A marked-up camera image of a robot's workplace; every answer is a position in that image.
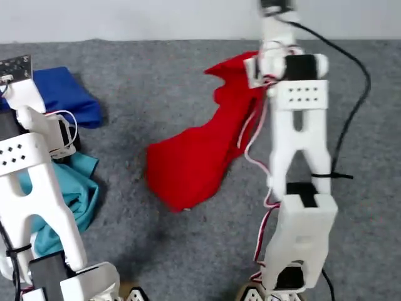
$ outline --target gray carpet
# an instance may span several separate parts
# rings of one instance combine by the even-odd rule
[[[340,212],[326,270],[337,300],[398,300],[401,41],[340,44],[367,64],[373,90],[341,153],[339,171],[355,180],[333,185]],[[302,45],[330,58],[332,150],[362,89],[362,76],[320,42]],[[102,187],[96,218],[83,240],[90,263],[116,264],[122,280],[138,280],[153,301],[231,301],[257,269],[252,256],[266,192],[257,167],[238,159],[212,199],[180,214],[170,213],[141,178],[149,143],[204,124],[214,113],[212,93],[221,82],[203,70],[256,47],[251,41],[0,45],[1,59],[31,53],[35,69],[67,66],[102,104],[105,125],[81,130],[85,152],[100,159],[95,178]],[[253,155],[266,161],[269,145],[266,124]],[[298,157],[289,179],[307,178],[305,161]],[[267,238],[275,224],[276,215]],[[0,294],[11,300],[11,282],[0,280]],[[323,278],[307,296],[310,301],[330,299]]]

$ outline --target blue cloth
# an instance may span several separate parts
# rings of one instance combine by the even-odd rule
[[[98,200],[99,186],[90,179],[97,162],[98,159],[77,152],[68,165],[53,163],[64,201],[73,212],[80,233],[89,227]],[[19,180],[23,191],[29,193],[32,184],[28,174],[21,173]],[[33,218],[32,233],[35,232],[38,235],[34,247],[39,256],[63,249],[58,235],[39,216]]]
[[[78,125],[94,129],[102,124],[99,103],[74,79],[66,67],[57,67],[33,72],[39,93],[47,112],[67,110],[74,114]],[[0,100],[0,110],[7,109],[5,99]],[[64,117],[73,123],[66,114]]]

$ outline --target red cloth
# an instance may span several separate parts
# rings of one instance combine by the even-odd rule
[[[225,81],[214,92],[220,106],[208,123],[148,146],[147,184],[172,210],[191,208],[213,196],[229,164],[243,154],[263,107],[263,90],[248,88],[244,66],[255,54],[244,53],[205,71]],[[255,109],[237,148],[242,127]]]

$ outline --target teal fabric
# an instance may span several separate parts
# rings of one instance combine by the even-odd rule
[[[98,200],[99,186],[90,179],[97,162],[98,159],[77,152],[68,165],[53,163],[64,201],[73,212],[80,233],[89,227]],[[29,193],[32,184],[28,174],[21,173],[19,180],[23,191]],[[32,233],[35,232],[38,235],[34,247],[39,256],[63,249],[58,235],[39,216],[33,218]]]

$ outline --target cable tie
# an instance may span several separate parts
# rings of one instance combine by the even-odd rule
[[[30,248],[32,248],[32,244],[28,244],[26,246],[17,249],[6,250],[6,256],[12,258],[15,257],[15,255],[17,255],[18,253],[28,251]]]
[[[333,171],[331,174],[312,174],[312,177],[318,178],[330,178],[330,179],[350,179],[353,180],[353,176],[349,174],[340,174],[339,172]]]

